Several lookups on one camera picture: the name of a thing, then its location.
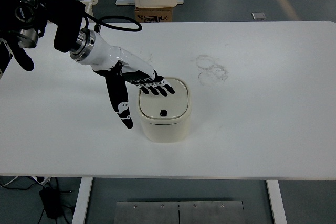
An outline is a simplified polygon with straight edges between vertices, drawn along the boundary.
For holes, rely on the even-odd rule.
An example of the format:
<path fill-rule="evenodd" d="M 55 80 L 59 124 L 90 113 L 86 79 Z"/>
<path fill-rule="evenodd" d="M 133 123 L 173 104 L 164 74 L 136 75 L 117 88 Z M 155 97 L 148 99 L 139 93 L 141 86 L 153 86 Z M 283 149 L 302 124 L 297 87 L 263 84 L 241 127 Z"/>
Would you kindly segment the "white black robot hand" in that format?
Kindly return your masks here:
<path fill-rule="evenodd" d="M 79 64 L 91 66 L 94 71 L 108 71 L 105 80 L 110 103 L 128 129 L 133 127 L 133 121 L 122 73 L 134 74 L 135 77 L 131 77 L 131 80 L 155 79 L 155 84 L 136 85 L 145 94 L 152 93 L 166 97 L 168 93 L 175 93 L 163 76 L 155 78 L 155 71 L 150 64 L 121 47 L 109 45 L 99 33 L 93 30 L 80 30 L 76 43 L 70 50 L 70 57 Z"/>

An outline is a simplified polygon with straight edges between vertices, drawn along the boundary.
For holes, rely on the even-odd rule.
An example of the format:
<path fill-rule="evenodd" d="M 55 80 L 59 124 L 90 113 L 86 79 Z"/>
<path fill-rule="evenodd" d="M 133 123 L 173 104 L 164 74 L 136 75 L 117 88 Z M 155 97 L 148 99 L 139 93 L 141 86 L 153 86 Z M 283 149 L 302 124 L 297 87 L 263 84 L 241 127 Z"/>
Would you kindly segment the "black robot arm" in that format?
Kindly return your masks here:
<path fill-rule="evenodd" d="M 27 48 L 35 48 L 47 23 L 56 25 L 54 48 L 69 53 L 79 64 L 88 65 L 106 81 L 110 103 L 127 128 L 132 128 L 126 85 L 130 83 L 145 94 L 167 96 L 173 87 L 153 67 L 134 54 L 111 46 L 100 36 L 107 18 L 95 19 L 78 0 L 1 0 L 1 72 L 10 61 L 26 71 L 34 69 Z"/>

